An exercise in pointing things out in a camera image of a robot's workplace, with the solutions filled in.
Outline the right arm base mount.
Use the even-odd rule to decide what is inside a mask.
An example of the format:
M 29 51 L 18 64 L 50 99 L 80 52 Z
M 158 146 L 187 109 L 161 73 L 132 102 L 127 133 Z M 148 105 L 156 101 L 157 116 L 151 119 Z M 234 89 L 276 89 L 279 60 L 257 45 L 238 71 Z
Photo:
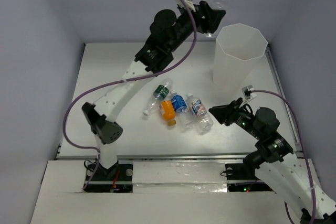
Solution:
M 265 182 L 255 176 L 251 168 L 244 164 L 242 159 L 234 159 L 225 163 L 220 175 L 226 178 L 227 191 L 229 193 L 273 191 Z

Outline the blue label plastic bottle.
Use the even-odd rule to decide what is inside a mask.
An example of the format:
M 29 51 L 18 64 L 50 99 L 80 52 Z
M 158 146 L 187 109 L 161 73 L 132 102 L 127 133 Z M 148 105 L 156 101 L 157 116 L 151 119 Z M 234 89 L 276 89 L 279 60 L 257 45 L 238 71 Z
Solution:
M 175 90 L 171 90 L 171 102 L 175 114 L 179 120 L 182 132 L 186 132 L 193 127 L 193 122 L 184 98 Z

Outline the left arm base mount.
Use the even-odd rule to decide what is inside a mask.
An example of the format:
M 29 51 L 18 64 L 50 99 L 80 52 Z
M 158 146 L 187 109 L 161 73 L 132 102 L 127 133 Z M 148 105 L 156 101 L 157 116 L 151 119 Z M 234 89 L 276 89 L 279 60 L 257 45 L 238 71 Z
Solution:
M 132 193 L 133 164 L 121 163 L 111 172 L 99 167 L 84 189 L 87 193 Z

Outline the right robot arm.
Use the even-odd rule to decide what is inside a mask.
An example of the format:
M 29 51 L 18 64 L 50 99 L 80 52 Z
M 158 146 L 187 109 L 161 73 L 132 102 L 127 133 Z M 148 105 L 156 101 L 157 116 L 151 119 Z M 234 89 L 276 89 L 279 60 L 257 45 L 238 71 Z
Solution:
M 335 201 L 314 181 L 310 168 L 299 163 L 292 146 L 278 133 L 280 122 L 273 110 L 259 107 L 250 113 L 239 98 L 214 106 L 209 112 L 220 124 L 236 124 L 257 140 L 256 150 L 243 158 L 241 171 L 246 177 L 257 177 L 267 184 L 301 223 L 335 223 Z

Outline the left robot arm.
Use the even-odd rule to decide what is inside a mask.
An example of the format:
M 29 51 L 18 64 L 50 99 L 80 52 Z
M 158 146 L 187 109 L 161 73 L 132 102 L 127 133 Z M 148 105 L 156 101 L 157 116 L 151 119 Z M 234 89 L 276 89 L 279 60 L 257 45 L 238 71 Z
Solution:
M 122 80 L 112 90 L 94 103 L 82 106 L 83 114 L 97 138 L 100 148 L 97 172 L 104 179 L 111 179 L 118 170 L 114 143 L 123 129 L 116 122 L 127 103 L 154 77 L 173 61 L 173 52 L 194 32 L 214 33 L 224 18 L 223 9 L 212 9 L 206 1 L 194 9 L 179 6 L 180 16 L 173 10 L 159 11 L 150 26 L 150 35 L 135 55 Z

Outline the orange plastic bottle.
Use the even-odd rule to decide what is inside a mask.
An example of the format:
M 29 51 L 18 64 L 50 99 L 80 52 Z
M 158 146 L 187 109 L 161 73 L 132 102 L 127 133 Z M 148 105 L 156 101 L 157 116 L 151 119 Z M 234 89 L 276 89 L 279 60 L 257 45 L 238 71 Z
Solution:
M 175 110 L 170 100 L 161 102 L 160 112 L 163 120 L 167 123 L 168 126 L 174 126 L 176 124 Z

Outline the green label plastic bottle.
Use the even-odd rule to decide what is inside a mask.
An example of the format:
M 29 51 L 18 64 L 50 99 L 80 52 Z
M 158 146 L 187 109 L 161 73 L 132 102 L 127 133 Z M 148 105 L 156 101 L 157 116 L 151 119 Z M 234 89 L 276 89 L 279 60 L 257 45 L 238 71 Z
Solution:
M 159 108 L 161 102 L 165 100 L 173 86 L 173 80 L 170 78 L 164 79 L 151 94 L 148 103 L 144 107 L 143 114 L 150 116 L 156 109 Z

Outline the white blue label bottle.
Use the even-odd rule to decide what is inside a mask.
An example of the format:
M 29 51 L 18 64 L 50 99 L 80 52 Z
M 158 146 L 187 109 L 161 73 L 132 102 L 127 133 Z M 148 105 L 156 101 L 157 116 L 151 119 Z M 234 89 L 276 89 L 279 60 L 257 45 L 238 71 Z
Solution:
M 213 126 L 213 120 L 211 119 L 206 107 L 200 98 L 194 96 L 191 93 L 187 94 L 187 106 L 192 114 L 193 120 L 196 123 L 197 129 L 200 134 L 209 132 Z

